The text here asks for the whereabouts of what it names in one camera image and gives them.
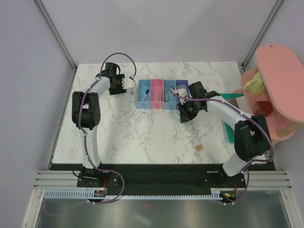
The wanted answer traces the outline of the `clear jar of clips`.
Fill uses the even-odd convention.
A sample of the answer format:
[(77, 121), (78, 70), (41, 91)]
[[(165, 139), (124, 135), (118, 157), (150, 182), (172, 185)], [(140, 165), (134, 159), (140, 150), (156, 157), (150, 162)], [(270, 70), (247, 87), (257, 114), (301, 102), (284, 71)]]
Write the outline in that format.
[(187, 88), (187, 86), (186, 86), (186, 85), (184, 85), (184, 84), (180, 84), (180, 85), (177, 85), (176, 89), (177, 89), (177, 90), (180, 90), (180, 89), (187, 90), (188, 88)]

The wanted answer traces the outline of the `blue whiteboard marker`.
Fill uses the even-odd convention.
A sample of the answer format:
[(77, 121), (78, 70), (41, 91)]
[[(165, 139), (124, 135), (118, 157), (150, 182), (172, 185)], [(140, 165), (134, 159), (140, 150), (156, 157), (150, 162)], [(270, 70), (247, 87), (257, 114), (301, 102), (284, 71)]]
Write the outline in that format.
[(146, 89), (145, 94), (144, 94), (144, 97), (143, 97), (143, 99), (142, 99), (142, 102), (145, 101), (145, 99), (146, 99), (146, 97), (147, 97), (149, 91), (150, 91), (149, 89)]

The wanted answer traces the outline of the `pink plastic bin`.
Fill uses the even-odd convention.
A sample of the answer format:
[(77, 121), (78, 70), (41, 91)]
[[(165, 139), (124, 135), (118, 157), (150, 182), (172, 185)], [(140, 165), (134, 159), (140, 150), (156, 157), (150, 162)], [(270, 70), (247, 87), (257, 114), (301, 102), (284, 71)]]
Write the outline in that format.
[[(155, 86), (162, 87), (162, 101), (155, 102), (153, 101), (153, 88)], [(150, 91), (150, 105), (151, 109), (163, 109), (163, 79), (152, 79), (151, 80), (151, 91)]]

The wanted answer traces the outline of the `pink correction tape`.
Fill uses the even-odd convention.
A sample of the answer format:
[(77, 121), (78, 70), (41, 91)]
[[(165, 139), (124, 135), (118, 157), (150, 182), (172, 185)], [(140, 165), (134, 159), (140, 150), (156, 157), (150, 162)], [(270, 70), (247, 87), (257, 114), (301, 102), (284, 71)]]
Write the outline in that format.
[(155, 101), (155, 102), (162, 101), (162, 87), (161, 86), (155, 86), (153, 88), (153, 101)]

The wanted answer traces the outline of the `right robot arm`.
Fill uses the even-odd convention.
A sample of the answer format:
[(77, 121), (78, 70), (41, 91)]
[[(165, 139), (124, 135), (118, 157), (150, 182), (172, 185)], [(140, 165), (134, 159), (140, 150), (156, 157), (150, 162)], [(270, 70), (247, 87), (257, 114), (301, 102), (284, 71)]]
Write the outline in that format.
[(179, 85), (174, 89), (174, 95), (180, 100), (177, 107), (181, 123), (189, 122), (200, 111), (205, 111), (220, 118), (234, 131), (235, 152), (223, 164), (223, 172), (217, 176), (221, 186), (230, 186), (235, 181), (235, 175), (252, 163), (262, 162), (260, 156), (266, 152), (274, 151), (263, 115), (252, 115), (241, 111), (216, 91), (207, 92), (201, 82), (193, 83), (188, 87)]

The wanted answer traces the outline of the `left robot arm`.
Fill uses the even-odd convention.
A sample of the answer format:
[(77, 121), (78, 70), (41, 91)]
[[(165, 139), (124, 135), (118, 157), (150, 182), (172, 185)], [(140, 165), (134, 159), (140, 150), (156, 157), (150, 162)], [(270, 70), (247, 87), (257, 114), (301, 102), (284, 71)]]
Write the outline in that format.
[(113, 95), (125, 93), (123, 79), (120, 67), (107, 62), (105, 69), (97, 74), (85, 91), (72, 94), (72, 122), (82, 138), (83, 166), (86, 169), (98, 168), (101, 164), (97, 146), (97, 128), (101, 121), (99, 98), (107, 90)]

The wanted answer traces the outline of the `dark blue plastic bin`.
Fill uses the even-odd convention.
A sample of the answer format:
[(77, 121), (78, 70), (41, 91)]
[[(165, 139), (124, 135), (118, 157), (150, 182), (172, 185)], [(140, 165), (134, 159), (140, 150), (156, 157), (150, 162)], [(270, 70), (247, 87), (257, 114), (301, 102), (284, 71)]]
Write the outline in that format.
[[(184, 85), (186, 85), (187, 86), (187, 88), (188, 88), (188, 80), (177, 80), (176, 81), (176, 86), (177, 85), (180, 85), (180, 84), (184, 84)], [(177, 98), (177, 106), (176, 106), (176, 109), (178, 110), (178, 107), (179, 107), (179, 105), (180, 105), (181, 103), (180, 103), (180, 100), (179, 100), (179, 97)]]

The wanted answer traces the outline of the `light blue left bin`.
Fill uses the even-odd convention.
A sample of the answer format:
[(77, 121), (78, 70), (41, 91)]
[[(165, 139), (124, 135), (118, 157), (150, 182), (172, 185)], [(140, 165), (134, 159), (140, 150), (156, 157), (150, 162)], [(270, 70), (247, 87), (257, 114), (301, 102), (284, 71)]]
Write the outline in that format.
[(151, 108), (150, 91), (149, 91), (145, 101), (142, 102), (146, 89), (149, 89), (151, 91), (151, 80), (149, 80), (149, 79), (139, 80), (138, 91), (137, 91), (137, 101), (136, 101), (138, 109), (148, 110)]

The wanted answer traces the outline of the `small gold binder clip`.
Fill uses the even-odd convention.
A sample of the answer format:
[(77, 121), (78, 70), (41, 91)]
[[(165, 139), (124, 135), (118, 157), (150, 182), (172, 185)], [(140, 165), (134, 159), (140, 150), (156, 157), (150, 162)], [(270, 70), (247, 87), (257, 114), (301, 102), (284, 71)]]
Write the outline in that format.
[(202, 149), (203, 149), (203, 146), (201, 144), (195, 147), (195, 150), (198, 152), (201, 151)]

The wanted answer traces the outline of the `green book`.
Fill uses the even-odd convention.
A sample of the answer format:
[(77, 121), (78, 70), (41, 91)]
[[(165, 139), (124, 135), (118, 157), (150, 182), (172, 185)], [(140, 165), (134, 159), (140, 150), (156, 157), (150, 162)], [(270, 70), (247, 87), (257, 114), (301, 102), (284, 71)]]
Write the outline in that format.
[[(237, 98), (244, 97), (243, 94), (237, 94), (237, 93), (231, 93), (231, 94), (221, 94), (221, 96), (227, 100), (228, 103), (232, 104), (236, 108), (239, 108)], [(226, 139), (230, 143), (234, 143), (234, 130), (226, 123), (223, 122), (223, 125), (225, 126), (225, 131), (226, 131)]]

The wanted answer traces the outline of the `yellow cup on shelf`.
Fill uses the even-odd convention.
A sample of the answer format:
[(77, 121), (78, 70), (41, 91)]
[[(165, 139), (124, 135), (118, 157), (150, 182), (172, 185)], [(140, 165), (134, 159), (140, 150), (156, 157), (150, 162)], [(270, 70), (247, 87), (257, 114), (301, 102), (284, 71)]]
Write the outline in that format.
[(250, 81), (244, 84), (243, 89), (251, 92), (254, 95), (261, 95), (266, 91), (265, 83), (259, 71)]

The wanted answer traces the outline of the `brown cube on shelf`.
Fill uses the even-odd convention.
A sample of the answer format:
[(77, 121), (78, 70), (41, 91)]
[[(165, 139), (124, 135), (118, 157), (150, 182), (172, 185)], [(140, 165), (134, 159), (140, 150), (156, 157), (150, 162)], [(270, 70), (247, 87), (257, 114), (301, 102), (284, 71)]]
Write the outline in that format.
[(257, 101), (252, 106), (252, 111), (254, 115), (260, 114), (268, 117), (273, 112), (273, 107), (270, 101)]

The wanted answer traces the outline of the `pink wooden shelf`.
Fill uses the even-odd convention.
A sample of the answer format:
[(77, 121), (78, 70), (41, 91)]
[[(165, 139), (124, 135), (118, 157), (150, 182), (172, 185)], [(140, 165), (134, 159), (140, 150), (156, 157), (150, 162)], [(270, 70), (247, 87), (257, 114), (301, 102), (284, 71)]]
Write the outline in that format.
[[(250, 113), (259, 101), (269, 101), (273, 112), (266, 122), (273, 144), (292, 137), (304, 124), (304, 66), (297, 54), (280, 44), (266, 44), (255, 52), (256, 65), (243, 73), (240, 88)], [(244, 85), (260, 73), (266, 90), (255, 95)]]

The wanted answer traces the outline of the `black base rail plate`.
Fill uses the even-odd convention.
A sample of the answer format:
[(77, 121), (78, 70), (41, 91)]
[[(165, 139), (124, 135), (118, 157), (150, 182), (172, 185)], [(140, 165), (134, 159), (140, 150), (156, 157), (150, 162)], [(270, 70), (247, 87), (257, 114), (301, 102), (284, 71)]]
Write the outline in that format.
[(245, 176), (224, 177), (221, 164), (103, 164), (97, 173), (81, 164), (52, 164), (52, 171), (79, 171), (77, 186), (106, 188), (111, 195), (210, 194), (212, 188), (246, 186)]

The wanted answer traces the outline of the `aluminium frame rails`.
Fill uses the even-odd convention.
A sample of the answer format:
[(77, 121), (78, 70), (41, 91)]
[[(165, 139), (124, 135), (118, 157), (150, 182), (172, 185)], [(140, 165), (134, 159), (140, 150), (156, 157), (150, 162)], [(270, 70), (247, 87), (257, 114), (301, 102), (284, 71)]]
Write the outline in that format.
[(100, 178), (39, 171), (22, 226), (36, 226), (43, 199), (221, 200), (224, 193), (237, 190), (276, 190), (285, 195), (292, 188), (285, 171), (249, 171), (221, 179), (214, 165), (115, 165), (113, 169), (116, 173)]

